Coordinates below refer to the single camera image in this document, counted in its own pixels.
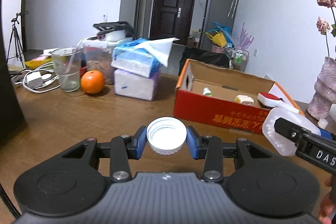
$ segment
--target white power adapter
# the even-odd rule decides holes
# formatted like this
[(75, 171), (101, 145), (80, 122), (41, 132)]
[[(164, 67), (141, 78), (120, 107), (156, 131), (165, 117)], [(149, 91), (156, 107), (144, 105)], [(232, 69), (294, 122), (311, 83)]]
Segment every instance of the white power adapter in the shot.
[(26, 80), (27, 86), (29, 86), (31, 89), (35, 89), (43, 85), (43, 79), (39, 71), (27, 74)]

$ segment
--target black circular disc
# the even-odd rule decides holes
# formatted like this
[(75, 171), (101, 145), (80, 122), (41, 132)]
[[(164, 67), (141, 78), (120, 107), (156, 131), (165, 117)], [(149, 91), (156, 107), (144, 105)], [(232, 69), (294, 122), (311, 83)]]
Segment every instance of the black circular disc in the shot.
[(243, 166), (231, 175), (227, 189), (239, 207), (251, 213), (286, 218), (312, 210), (320, 192), (317, 179), (290, 162)]
[(66, 164), (38, 165), (15, 182), (20, 208), (41, 216), (74, 215), (95, 205), (105, 191), (103, 176), (94, 168), (67, 159)]

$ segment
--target red box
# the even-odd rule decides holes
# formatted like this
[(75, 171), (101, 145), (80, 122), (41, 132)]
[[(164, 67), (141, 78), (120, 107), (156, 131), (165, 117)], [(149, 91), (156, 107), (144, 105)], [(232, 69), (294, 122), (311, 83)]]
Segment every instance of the red box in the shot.
[[(202, 95), (204, 88), (210, 89), (212, 97)], [(270, 109), (257, 100), (260, 92), (274, 94), (300, 109), (274, 81), (188, 59), (176, 86), (174, 117), (261, 134)], [(248, 95), (255, 102), (250, 106), (236, 103), (237, 95)]]

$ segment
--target pink vase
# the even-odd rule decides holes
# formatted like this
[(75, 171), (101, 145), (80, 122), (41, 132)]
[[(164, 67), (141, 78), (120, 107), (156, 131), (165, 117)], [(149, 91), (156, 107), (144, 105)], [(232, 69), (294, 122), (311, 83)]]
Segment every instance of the pink vase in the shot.
[(325, 118), (336, 104), (336, 61), (326, 57), (322, 70), (314, 85), (316, 90), (307, 112), (315, 119)]

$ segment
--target orange fruit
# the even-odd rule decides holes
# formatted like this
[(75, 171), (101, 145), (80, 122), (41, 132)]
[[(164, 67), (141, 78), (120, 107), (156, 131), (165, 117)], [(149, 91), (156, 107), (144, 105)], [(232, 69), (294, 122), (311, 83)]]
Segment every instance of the orange fruit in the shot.
[(87, 94), (101, 92), (105, 85), (104, 75), (99, 70), (90, 70), (81, 78), (81, 88)]

